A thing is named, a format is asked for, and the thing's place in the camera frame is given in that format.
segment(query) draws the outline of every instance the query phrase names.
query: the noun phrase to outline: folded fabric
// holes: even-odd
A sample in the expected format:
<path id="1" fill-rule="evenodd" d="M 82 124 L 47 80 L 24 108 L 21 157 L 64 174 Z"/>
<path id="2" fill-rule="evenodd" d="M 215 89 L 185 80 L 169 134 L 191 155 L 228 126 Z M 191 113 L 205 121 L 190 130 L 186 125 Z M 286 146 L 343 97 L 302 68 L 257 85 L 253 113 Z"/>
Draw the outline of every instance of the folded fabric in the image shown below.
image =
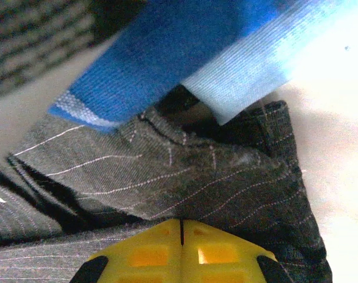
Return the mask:
<path id="1" fill-rule="evenodd" d="M 160 109 L 107 135 L 52 116 L 31 129 L 0 169 L 0 245 L 41 240 L 0 247 L 0 282 L 72 278 L 91 253 L 171 217 L 263 246 L 294 282 L 331 282 L 286 103 L 196 134 Z"/>
<path id="2" fill-rule="evenodd" d="M 279 0 L 154 0 L 50 108 L 112 131 L 286 8 Z"/>
<path id="3" fill-rule="evenodd" d="M 225 124 L 295 75 L 319 68 L 327 54 L 337 61 L 356 42 L 358 1 L 296 1 L 182 84 Z"/>

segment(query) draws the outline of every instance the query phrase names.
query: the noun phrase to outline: gray pinstripe fabric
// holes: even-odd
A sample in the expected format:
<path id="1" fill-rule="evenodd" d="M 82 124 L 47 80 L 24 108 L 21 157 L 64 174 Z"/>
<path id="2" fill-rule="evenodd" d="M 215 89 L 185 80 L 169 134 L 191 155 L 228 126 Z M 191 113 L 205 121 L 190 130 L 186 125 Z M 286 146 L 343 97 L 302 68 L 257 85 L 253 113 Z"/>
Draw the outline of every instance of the gray pinstripe fabric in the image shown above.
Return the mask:
<path id="1" fill-rule="evenodd" d="M 123 231 L 129 229 L 125 223 L 141 218 L 182 217 L 198 219 L 273 251 L 296 282 L 331 282 L 284 102 L 272 103 L 265 111 L 244 112 L 222 127 L 209 121 L 187 126 L 185 131 L 164 119 L 156 108 L 112 135 L 46 116 L 8 162 L 12 166 L 3 168 L 3 173 L 23 176 L 16 183 L 21 189 L 14 192 L 27 200 L 28 209 L 59 223 L 59 233 L 76 235 L 57 240 L 65 243 L 64 248 L 49 247 L 44 239 L 32 243 L 33 254 L 22 246 L 0 248 L 0 259 L 9 258 L 0 261 L 1 268 L 20 267 L 7 273 L 0 269 L 0 278 L 64 281 L 75 270 L 42 267 L 77 268 L 83 261 L 77 255 L 87 256 L 100 248 L 94 242 L 78 251 L 70 242 L 89 241 L 89 235 L 99 241 L 124 238 L 113 228 L 98 229 L 118 226 L 124 228 L 117 231 Z M 18 174 L 11 173 L 12 168 Z M 10 185 L 3 182 L 0 186 L 0 197 L 6 198 L 3 190 L 10 190 Z M 31 196 L 44 205 L 33 207 Z M 6 204 L 15 205 L 9 198 Z M 1 217 L 12 219 L 5 210 L 0 211 Z M 9 223 L 19 239 L 30 240 L 39 233 L 51 238 L 46 225 L 35 231 L 27 218 L 22 219 L 26 235 L 17 221 Z M 95 230 L 78 234 L 89 229 Z M 13 236 L 0 224 L 0 243 L 10 240 Z"/>

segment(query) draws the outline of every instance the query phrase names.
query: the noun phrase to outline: yellow plastic object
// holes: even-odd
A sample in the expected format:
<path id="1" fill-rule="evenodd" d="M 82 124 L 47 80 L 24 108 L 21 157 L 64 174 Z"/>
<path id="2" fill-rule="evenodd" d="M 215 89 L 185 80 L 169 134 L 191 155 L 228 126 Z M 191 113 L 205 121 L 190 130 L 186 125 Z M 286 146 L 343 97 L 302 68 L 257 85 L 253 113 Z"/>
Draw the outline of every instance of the yellow plastic object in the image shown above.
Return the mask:
<path id="1" fill-rule="evenodd" d="M 98 283 L 266 283 L 257 256 L 271 252 L 197 221 L 168 220 L 109 246 Z"/>

